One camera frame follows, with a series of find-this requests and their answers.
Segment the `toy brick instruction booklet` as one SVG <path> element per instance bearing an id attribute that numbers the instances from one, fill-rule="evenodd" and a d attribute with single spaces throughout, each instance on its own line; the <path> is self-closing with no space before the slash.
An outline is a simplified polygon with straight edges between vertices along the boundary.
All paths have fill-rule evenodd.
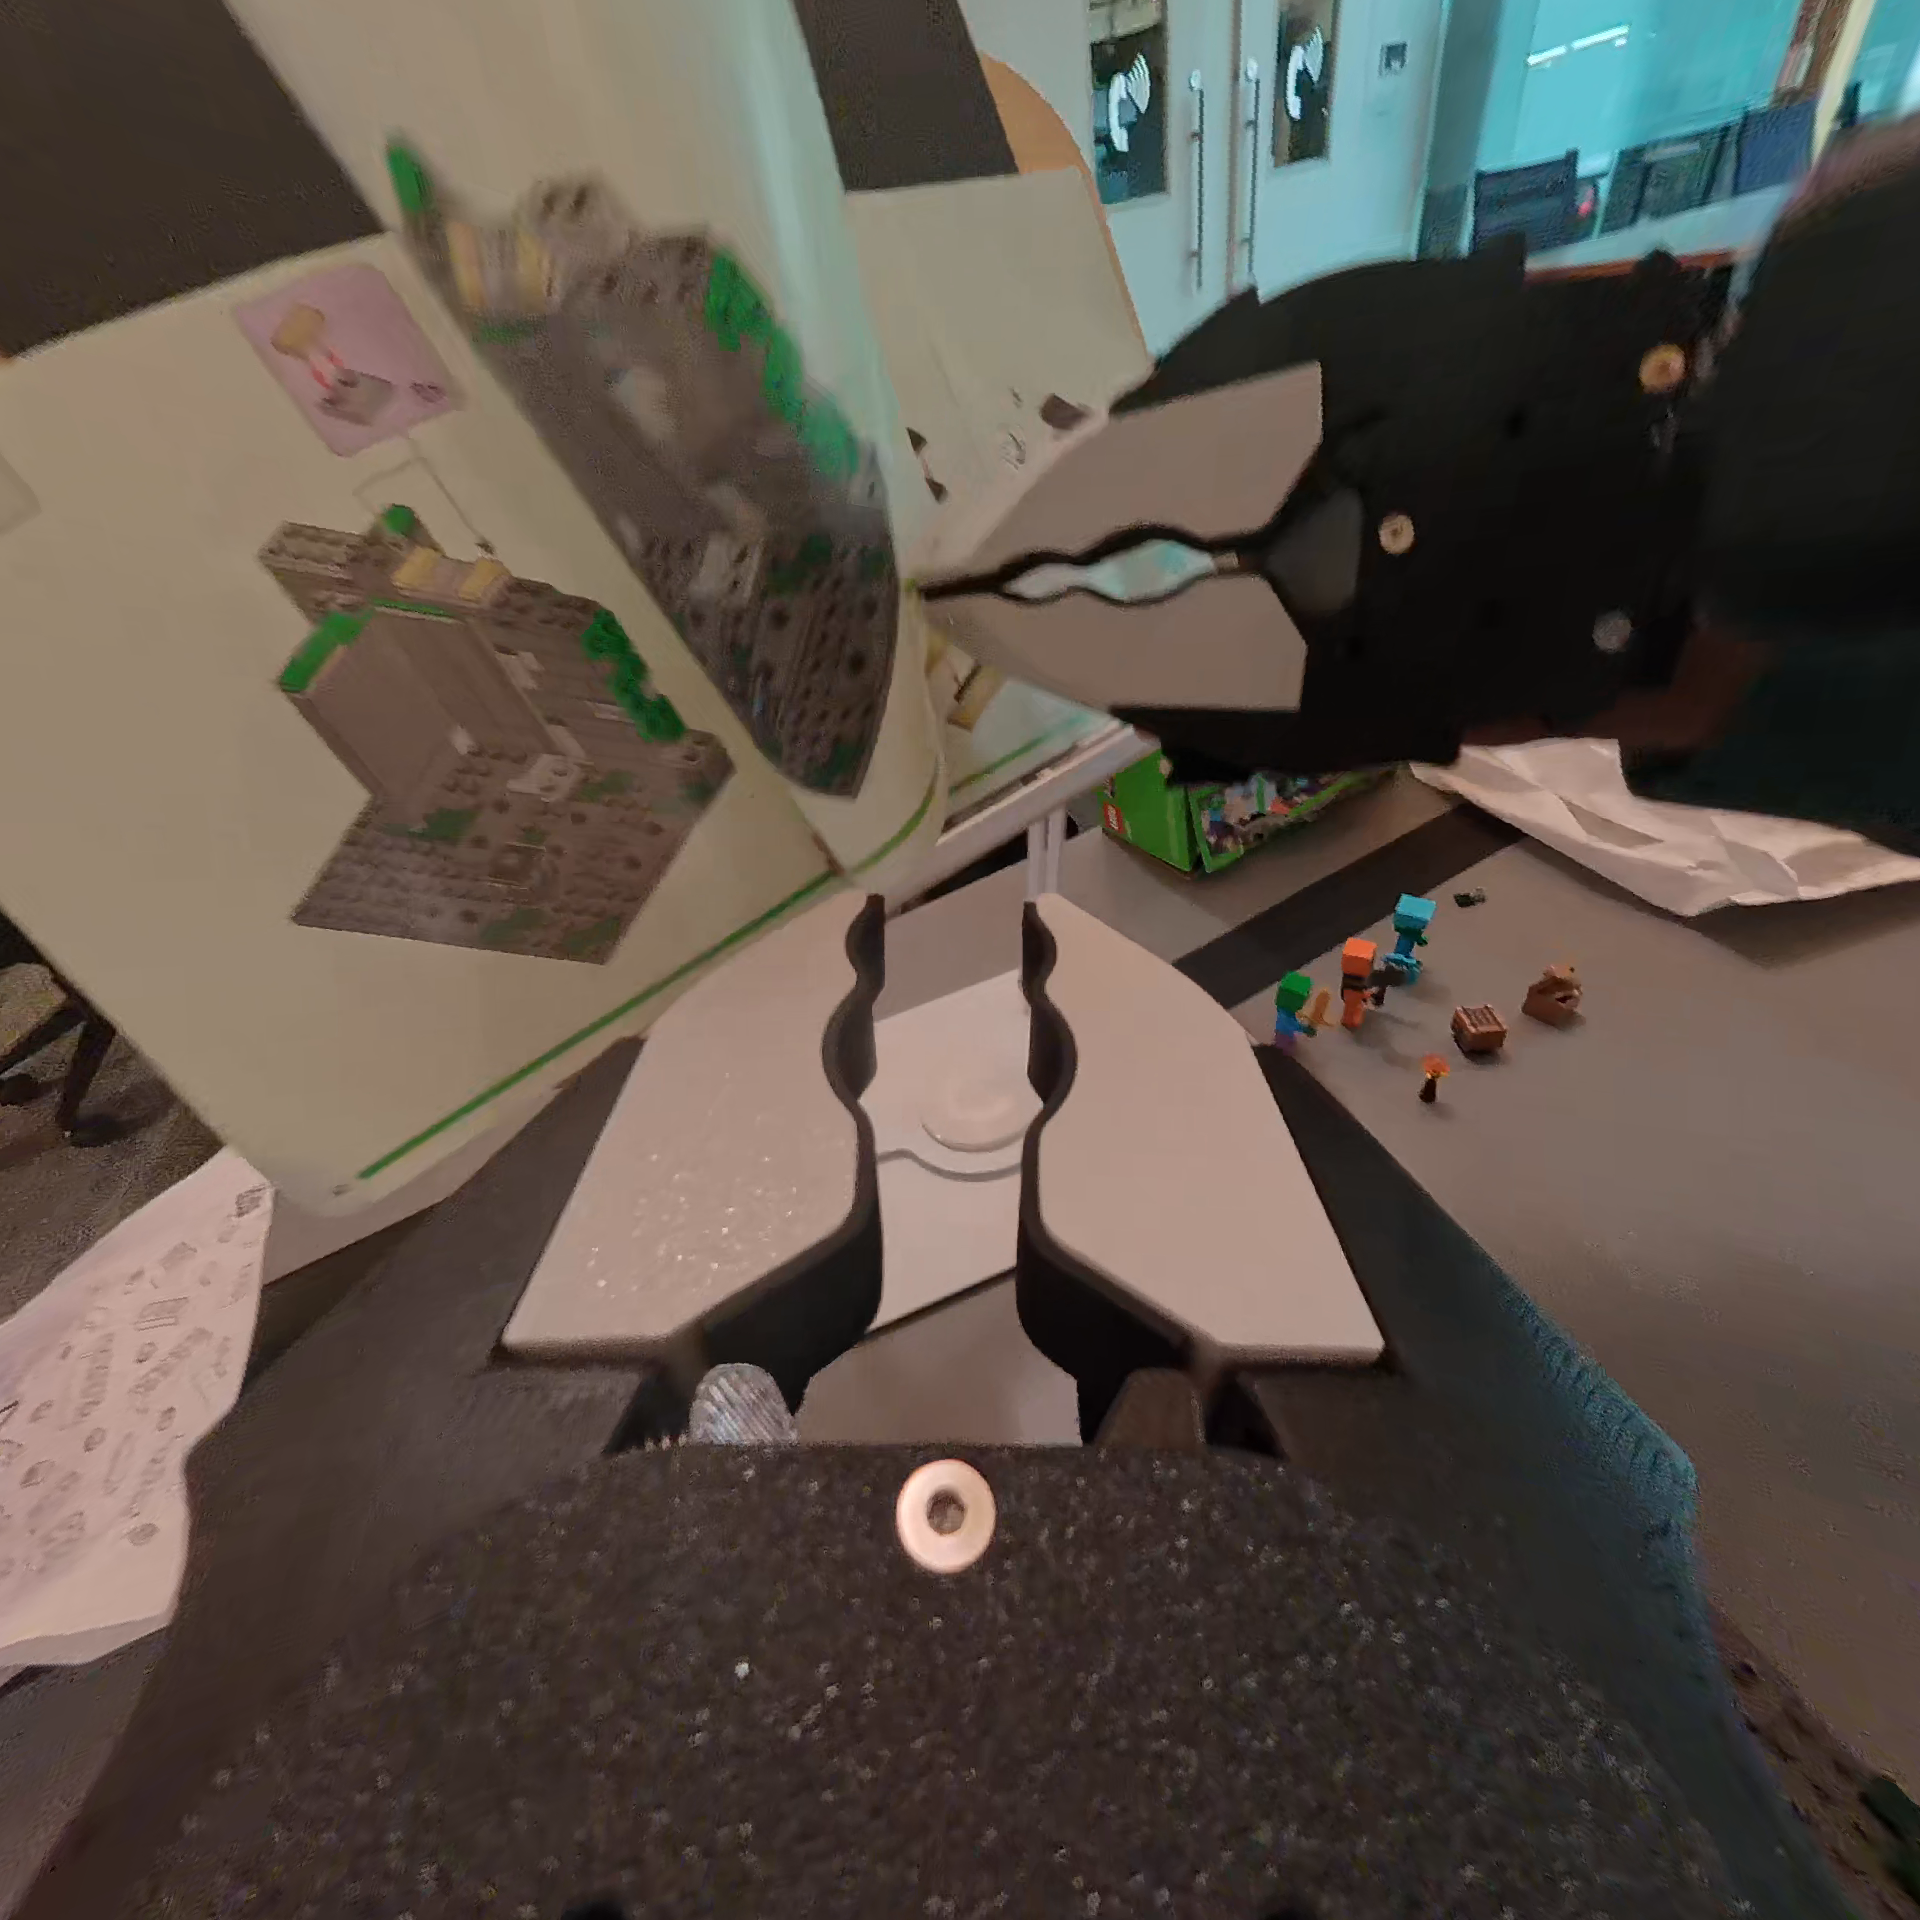
<path id="1" fill-rule="evenodd" d="M 943 506 L 1145 367 L 959 3 L 4 3 L 4 912 L 372 1205 L 831 893 Z"/>

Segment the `green toy box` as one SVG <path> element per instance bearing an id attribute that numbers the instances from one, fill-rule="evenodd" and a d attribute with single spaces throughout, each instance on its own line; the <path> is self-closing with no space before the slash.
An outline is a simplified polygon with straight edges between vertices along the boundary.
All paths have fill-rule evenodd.
<path id="1" fill-rule="evenodd" d="M 1167 759 L 1142 755 L 1099 787 L 1099 823 L 1113 841 L 1176 873 L 1223 873 L 1383 778 L 1385 769 L 1367 769 L 1176 783 Z"/>

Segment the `dark chair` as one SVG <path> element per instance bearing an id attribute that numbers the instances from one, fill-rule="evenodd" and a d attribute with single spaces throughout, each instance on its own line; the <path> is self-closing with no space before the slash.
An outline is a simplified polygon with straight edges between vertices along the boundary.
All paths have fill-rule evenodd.
<path id="1" fill-rule="evenodd" d="M 120 1031 L 17 923 L 1 915 L 1 973 L 25 970 L 47 977 L 54 1003 L 17 1039 L 4 1045 L 4 1112 L 22 1112 L 44 1102 L 53 1114 L 54 1136 L 87 1154 L 143 1136 L 156 1139 L 161 1125 L 177 1125 L 174 1147 L 192 1147 L 201 1160 L 222 1147 L 206 1122 L 164 1083 L 151 1083 L 129 1109 L 96 1104 L 97 1075 Z"/>

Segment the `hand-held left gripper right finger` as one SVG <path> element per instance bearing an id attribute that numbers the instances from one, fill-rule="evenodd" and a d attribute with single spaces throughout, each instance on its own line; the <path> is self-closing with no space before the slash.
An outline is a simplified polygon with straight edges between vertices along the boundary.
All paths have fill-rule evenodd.
<path id="1" fill-rule="evenodd" d="M 1099 1425 L 1141 1373 L 1364 1371 L 1385 1334 L 1246 1029 L 1062 896 L 1023 903 L 1022 1331 Z"/>

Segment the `row of dark chairs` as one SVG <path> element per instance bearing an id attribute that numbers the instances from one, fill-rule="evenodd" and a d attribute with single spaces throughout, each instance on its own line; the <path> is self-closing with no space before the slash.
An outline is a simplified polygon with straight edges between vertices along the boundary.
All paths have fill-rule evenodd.
<path id="1" fill-rule="evenodd" d="M 1504 232 L 1543 254 L 1641 224 L 1797 184 L 1814 154 L 1813 98 L 1629 145 L 1609 159 L 1576 150 L 1476 170 L 1427 193 L 1416 256 L 1460 256 Z"/>

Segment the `tan round board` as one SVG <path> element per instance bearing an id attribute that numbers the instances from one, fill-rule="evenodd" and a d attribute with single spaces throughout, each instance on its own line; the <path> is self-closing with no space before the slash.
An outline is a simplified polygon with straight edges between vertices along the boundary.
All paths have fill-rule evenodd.
<path id="1" fill-rule="evenodd" d="M 977 54 L 975 59 L 980 74 L 987 81 L 999 125 L 1007 139 L 1015 168 L 1022 176 L 1060 170 L 1077 174 L 1093 202 L 1094 226 L 1108 247 L 1113 267 L 1123 273 L 1119 256 L 1113 243 L 1113 231 L 1108 227 L 1105 210 L 1097 197 L 1097 183 L 1088 168 L 1088 157 L 1067 130 L 1065 119 L 1013 66 L 989 54 Z"/>

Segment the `white printed paper bag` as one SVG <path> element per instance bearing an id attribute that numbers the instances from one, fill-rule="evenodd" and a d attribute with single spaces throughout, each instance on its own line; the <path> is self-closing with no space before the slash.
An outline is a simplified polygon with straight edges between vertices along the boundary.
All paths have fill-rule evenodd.
<path id="1" fill-rule="evenodd" d="M 7 1681 L 171 1623 L 185 1464 L 244 1379 L 272 1215 L 272 1184 L 225 1150 L 4 1320 Z"/>

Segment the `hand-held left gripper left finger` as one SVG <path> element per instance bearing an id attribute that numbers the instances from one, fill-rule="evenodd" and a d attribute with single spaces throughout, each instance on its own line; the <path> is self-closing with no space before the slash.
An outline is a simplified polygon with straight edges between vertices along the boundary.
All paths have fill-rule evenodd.
<path id="1" fill-rule="evenodd" d="M 883 1233 L 862 1096 L 883 938 L 877 896 L 831 896 L 661 1014 L 502 1352 L 635 1362 L 684 1391 L 744 1362 L 799 1400 L 869 1331 Z"/>

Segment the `white crumpled paper bag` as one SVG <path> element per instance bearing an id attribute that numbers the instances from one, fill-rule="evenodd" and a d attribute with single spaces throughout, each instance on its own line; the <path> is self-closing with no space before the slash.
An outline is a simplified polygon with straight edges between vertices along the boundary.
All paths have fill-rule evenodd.
<path id="1" fill-rule="evenodd" d="M 1855 832 L 1639 799 L 1613 743 L 1465 746 L 1451 762 L 1415 760 L 1411 771 L 1678 919 L 1917 881 L 1916 856 Z"/>

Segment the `glass double door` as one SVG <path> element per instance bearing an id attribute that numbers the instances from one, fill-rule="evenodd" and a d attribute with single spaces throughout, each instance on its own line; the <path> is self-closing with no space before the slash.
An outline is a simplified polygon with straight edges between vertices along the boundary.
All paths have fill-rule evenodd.
<path id="1" fill-rule="evenodd" d="M 1327 153 L 1341 3 L 1088 2 L 1094 192 L 1147 329 L 1257 273 L 1257 201 Z"/>

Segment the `grey desk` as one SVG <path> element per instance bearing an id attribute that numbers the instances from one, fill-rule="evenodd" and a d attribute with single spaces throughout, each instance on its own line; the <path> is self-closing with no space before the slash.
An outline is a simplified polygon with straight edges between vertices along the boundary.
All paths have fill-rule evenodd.
<path id="1" fill-rule="evenodd" d="M 1259 1037 L 1284 970 L 1441 904 L 1427 991 L 1301 1067 L 1688 1454 L 1749 1659 L 1916 1791 L 1916 885 L 1670 919 L 1408 774 L 1212 879 L 1079 810 L 1062 896 Z M 1569 1029 L 1519 1010 L 1547 963 Z M 1448 1034 L 1476 1000 L 1491 1059 Z"/>

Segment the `person's right hand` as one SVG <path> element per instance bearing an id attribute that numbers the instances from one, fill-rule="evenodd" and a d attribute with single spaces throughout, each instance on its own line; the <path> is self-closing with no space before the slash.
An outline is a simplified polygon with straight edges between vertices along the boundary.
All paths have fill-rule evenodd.
<path id="1" fill-rule="evenodd" d="M 1917 128 L 1851 135 L 1747 281 L 1704 405 L 1703 585 L 1600 730 L 1651 799 L 1917 846 Z"/>

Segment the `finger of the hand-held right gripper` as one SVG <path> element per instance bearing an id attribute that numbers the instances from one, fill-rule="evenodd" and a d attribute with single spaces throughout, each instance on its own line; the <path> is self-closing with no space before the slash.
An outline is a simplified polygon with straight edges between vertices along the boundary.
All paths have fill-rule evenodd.
<path id="1" fill-rule="evenodd" d="M 1077 425 L 984 520 L 980 568 L 1216 551 L 1276 519 L 1323 439 L 1323 369 L 1296 365 Z"/>
<path id="2" fill-rule="evenodd" d="M 973 659 L 1088 707 L 1302 705 L 1305 637 L 1254 571 L 1051 559 L 1001 583 L 925 583 L 920 603 Z"/>

